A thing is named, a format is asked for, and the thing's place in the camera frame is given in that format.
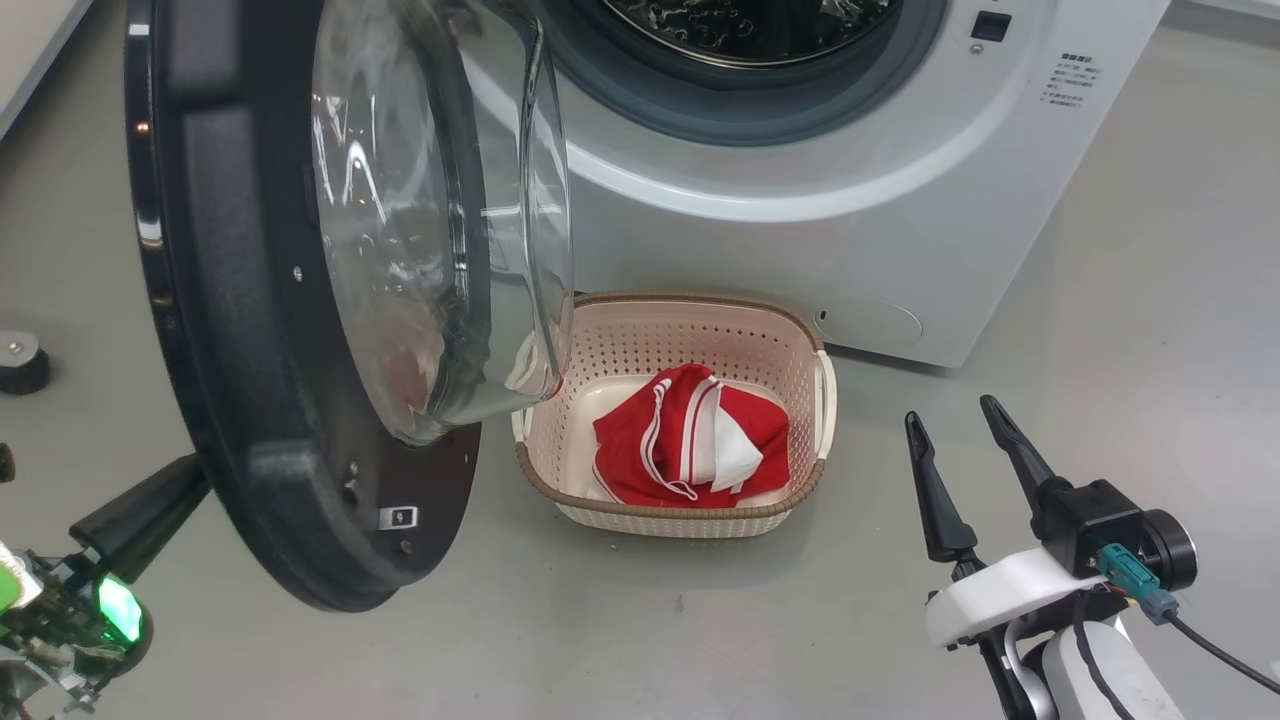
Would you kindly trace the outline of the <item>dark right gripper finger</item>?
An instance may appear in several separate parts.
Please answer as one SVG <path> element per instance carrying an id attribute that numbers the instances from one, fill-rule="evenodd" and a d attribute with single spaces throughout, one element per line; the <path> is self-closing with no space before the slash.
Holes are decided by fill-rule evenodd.
<path id="1" fill-rule="evenodd" d="M 934 445 L 918 413 L 905 415 L 905 433 L 927 557 L 952 566 L 959 582 L 986 569 L 975 552 L 977 534 L 960 516 L 934 464 Z"/>
<path id="2" fill-rule="evenodd" d="M 980 409 L 995 443 L 1009 456 L 1019 486 L 1030 507 L 1030 529 L 1038 541 L 1048 537 L 1044 501 L 1071 483 L 1052 470 L 993 395 L 980 396 Z"/>

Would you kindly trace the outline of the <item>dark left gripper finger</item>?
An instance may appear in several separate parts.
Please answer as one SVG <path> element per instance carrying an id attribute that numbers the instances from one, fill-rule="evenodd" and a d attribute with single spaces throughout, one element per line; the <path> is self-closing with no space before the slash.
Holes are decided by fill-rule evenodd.
<path id="1" fill-rule="evenodd" d="M 108 575 L 136 583 L 211 489 L 196 455 L 179 457 L 69 528 L 68 559 L 82 584 Z"/>

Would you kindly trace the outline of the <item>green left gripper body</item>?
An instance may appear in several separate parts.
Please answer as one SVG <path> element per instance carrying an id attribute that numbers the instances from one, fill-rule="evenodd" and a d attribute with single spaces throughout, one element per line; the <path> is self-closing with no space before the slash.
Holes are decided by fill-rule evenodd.
<path id="1" fill-rule="evenodd" d="M 0 542 L 0 719 L 90 717 L 111 664 L 111 630 L 87 596 Z"/>

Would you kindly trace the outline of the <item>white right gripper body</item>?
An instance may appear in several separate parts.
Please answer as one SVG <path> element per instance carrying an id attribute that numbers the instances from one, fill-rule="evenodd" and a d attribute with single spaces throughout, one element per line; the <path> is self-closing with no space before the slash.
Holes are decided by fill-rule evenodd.
<path id="1" fill-rule="evenodd" d="M 929 600 L 927 635 L 936 647 L 956 644 L 1103 580 L 1097 571 L 1074 577 L 1043 547 L 1012 553 Z"/>

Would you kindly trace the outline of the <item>black round washing machine door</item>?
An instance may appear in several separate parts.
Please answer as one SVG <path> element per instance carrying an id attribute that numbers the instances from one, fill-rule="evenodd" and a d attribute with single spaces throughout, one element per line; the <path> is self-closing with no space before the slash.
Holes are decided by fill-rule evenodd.
<path id="1" fill-rule="evenodd" d="M 570 169 L 529 0 L 124 0 L 132 205 L 204 474 L 365 612 L 460 530 L 483 423 L 562 386 Z"/>

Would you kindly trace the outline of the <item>red and white garment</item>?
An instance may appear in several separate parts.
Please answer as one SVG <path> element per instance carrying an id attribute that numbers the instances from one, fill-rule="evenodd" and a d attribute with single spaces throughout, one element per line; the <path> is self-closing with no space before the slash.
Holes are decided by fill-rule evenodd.
<path id="1" fill-rule="evenodd" d="M 740 509 L 791 480 L 786 411 L 701 364 L 658 373 L 593 429 L 593 474 L 618 503 Z"/>

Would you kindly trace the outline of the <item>white washing machine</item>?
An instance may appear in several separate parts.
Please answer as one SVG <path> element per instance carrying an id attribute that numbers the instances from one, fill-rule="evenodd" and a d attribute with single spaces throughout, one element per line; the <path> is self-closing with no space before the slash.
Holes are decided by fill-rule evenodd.
<path id="1" fill-rule="evenodd" d="M 904 0 L 855 47 L 713 67 L 600 0 L 515 0 L 556 68 L 581 292 L 765 300 L 826 341 L 961 366 L 1171 0 Z M 1012 22 L 970 37 L 978 12 Z M 1062 53 L 1083 109 L 1041 102 Z"/>

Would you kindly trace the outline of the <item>cream perforated laundry basket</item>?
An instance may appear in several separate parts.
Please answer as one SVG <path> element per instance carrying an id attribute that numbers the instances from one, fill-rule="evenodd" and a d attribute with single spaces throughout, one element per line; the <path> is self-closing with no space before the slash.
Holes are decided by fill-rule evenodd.
<path id="1" fill-rule="evenodd" d="M 790 421 L 788 483 L 740 509 L 654 509 L 605 500 L 593 423 L 658 372 L 700 363 L 727 386 L 780 405 Z M 631 536 L 730 541 L 764 536 L 813 495 L 837 423 L 835 368 L 813 324 L 771 304 L 699 293 L 588 293 L 576 299 L 559 393 L 515 413 L 518 465 L 582 527 Z"/>

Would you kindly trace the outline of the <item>steel washing machine drum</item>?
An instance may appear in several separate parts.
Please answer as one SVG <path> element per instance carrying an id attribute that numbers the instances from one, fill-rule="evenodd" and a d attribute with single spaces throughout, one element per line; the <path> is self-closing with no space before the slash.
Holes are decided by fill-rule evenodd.
<path id="1" fill-rule="evenodd" d="M 855 47 L 904 0 L 600 0 L 654 44 L 713 67 L 796 65 Z"/>

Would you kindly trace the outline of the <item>black round floor foot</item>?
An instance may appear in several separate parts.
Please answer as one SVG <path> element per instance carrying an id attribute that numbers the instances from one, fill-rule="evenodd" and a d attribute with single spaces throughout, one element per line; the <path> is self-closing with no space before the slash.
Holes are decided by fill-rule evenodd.
<path id="1" fill-rule="evenodd" d="M 40 392 L 51 374 L 50 357 L 36 334 L 0 329 L 0 395 Z"/>

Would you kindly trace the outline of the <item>printed warning text label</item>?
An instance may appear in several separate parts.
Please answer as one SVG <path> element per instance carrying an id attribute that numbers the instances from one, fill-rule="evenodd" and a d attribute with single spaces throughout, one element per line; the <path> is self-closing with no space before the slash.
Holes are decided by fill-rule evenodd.
<path id="1" fill-rule="evenodd" d="M 1056 108 L 1083 109 L 1102 73 L 1093 60 L 1092 56 L 1062 53 L 1041 90 L 1039 101 Z"/>

